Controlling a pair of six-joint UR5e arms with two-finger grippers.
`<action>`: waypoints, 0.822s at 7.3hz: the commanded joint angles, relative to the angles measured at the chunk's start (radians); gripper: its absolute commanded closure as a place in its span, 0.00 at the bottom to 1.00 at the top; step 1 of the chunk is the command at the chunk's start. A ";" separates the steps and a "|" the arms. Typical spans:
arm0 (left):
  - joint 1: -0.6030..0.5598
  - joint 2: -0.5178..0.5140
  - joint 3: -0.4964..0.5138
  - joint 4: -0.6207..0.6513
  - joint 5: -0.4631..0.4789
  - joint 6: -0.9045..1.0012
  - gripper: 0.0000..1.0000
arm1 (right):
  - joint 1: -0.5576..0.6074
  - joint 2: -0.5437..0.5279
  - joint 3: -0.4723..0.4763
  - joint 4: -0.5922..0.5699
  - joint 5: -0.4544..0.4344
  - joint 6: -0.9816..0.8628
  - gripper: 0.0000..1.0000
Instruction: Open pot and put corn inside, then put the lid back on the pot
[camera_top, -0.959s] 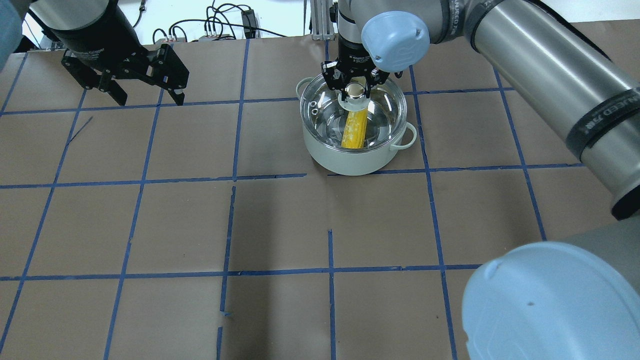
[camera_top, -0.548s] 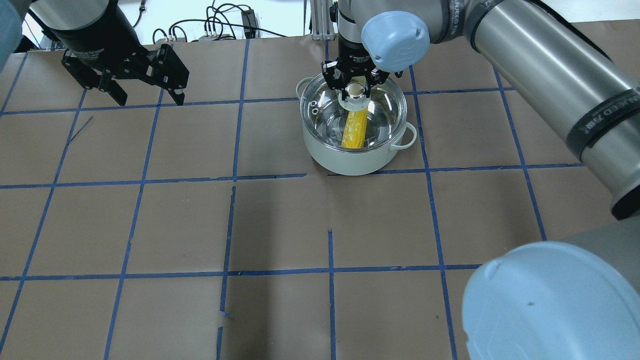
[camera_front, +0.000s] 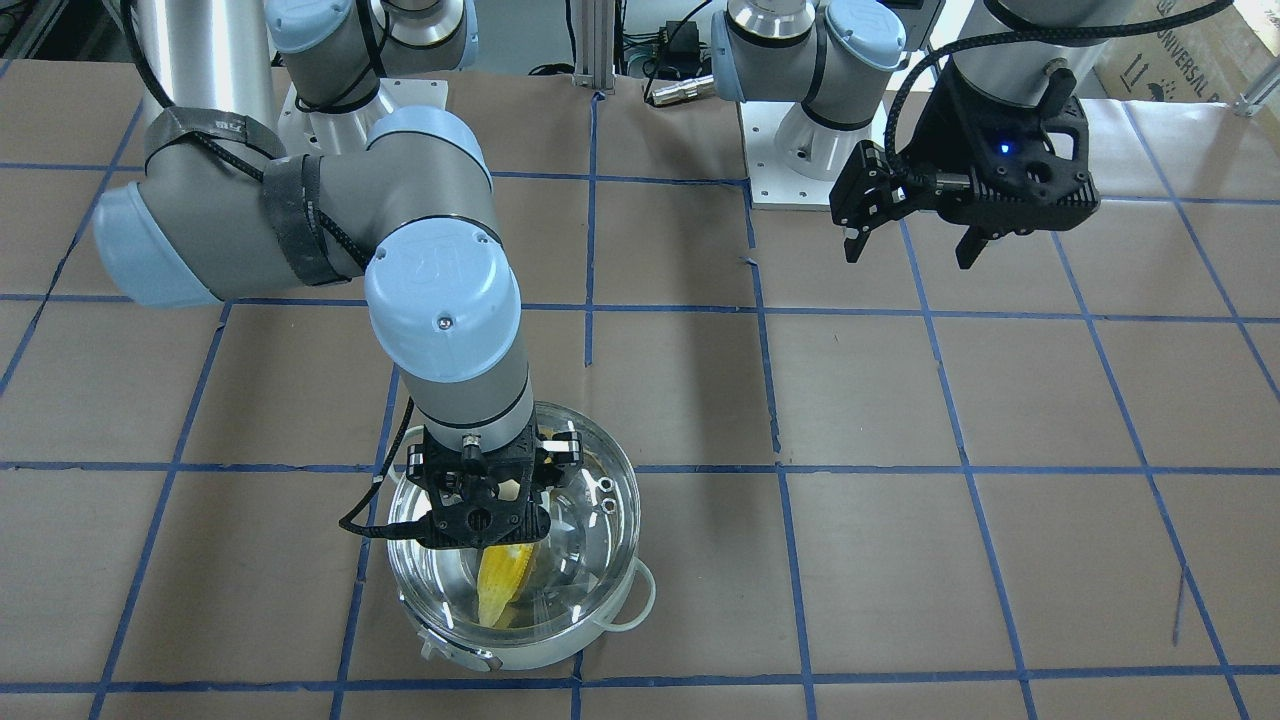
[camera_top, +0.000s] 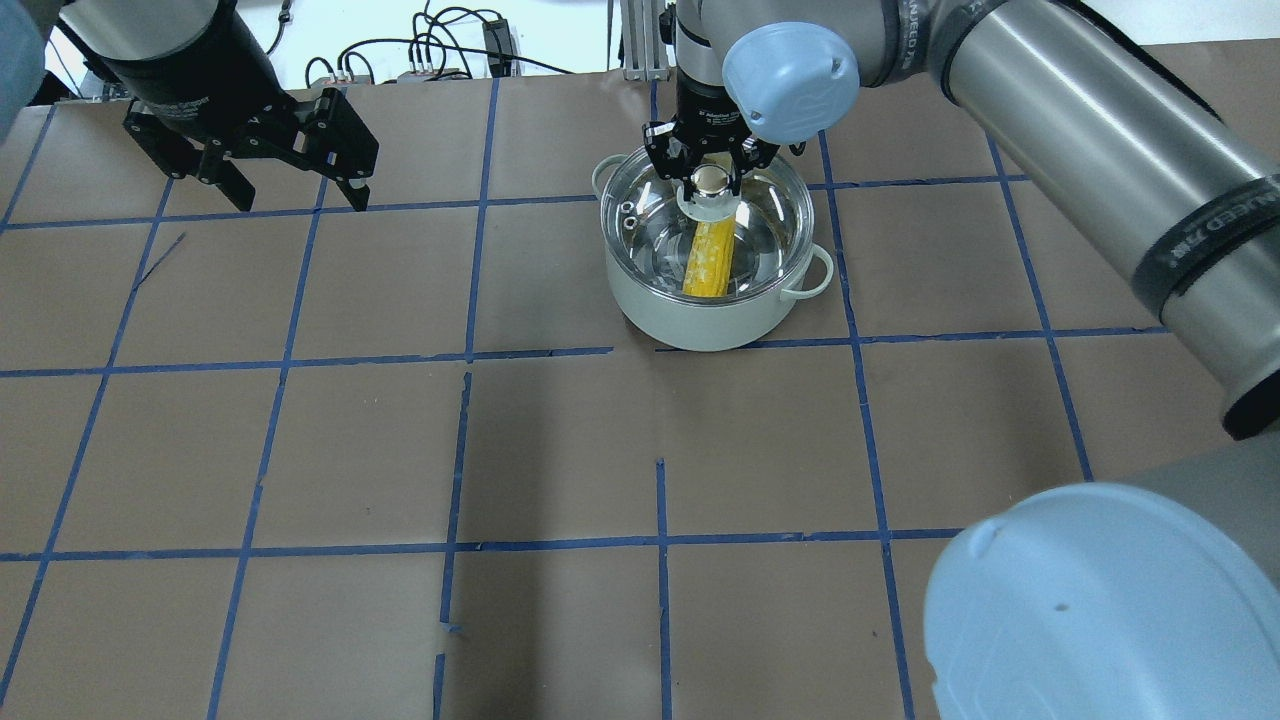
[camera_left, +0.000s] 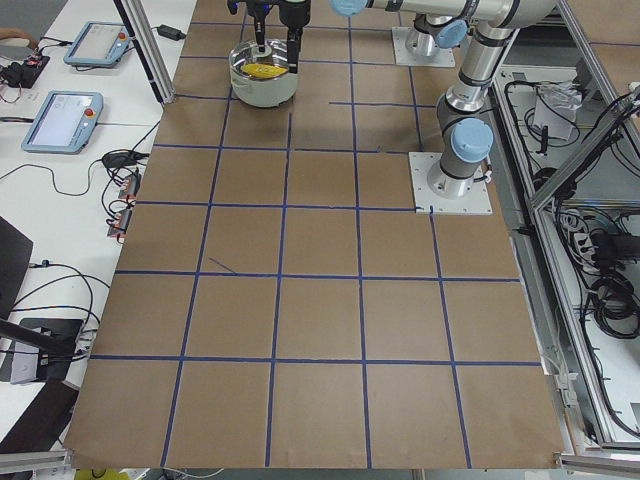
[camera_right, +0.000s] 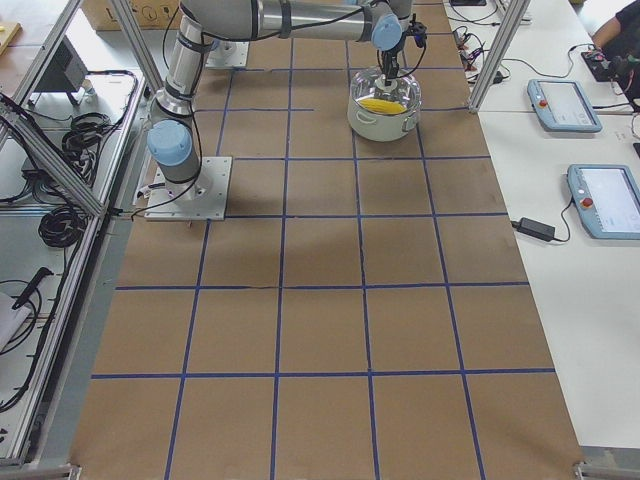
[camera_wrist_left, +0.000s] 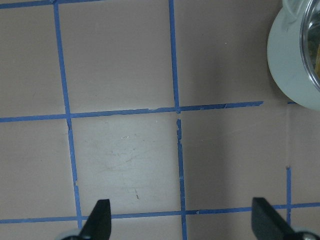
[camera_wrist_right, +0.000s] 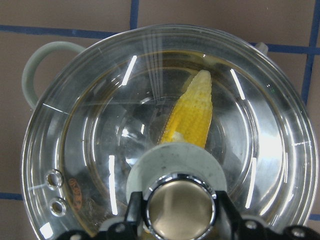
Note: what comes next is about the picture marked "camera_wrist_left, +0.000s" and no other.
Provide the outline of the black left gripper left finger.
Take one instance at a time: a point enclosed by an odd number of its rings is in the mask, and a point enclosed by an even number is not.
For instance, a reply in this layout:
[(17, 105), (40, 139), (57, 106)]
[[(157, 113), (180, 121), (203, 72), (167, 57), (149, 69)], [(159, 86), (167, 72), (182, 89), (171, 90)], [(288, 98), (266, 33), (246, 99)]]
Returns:
[(79, 233), (81, 240), (108, 240), (111, 236), (111, 205), (109, 199), (96, 202)]

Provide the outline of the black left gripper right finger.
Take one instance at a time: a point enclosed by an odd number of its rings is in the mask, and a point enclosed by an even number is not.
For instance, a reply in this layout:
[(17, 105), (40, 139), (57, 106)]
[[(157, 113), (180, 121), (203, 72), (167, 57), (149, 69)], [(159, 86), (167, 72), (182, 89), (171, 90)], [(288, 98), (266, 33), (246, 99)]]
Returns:
[(263, 197), (252, 199), (251, 229), (257, 240), (288, 240), (296, 233)]

